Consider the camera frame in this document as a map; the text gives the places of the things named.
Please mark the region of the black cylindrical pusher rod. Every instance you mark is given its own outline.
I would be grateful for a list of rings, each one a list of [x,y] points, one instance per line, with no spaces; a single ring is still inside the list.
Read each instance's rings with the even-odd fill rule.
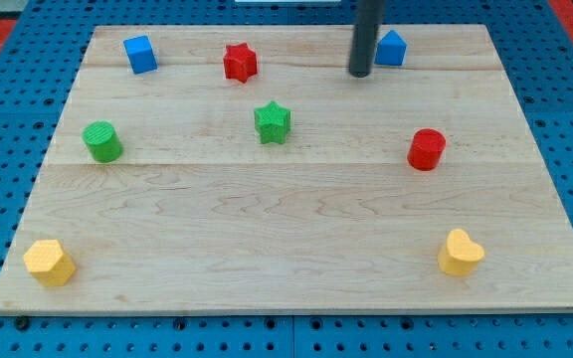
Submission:
[[[379,27],[385,13],[385,0],[359,0],[353,26],[348,72],[355,78],[371,73]]]

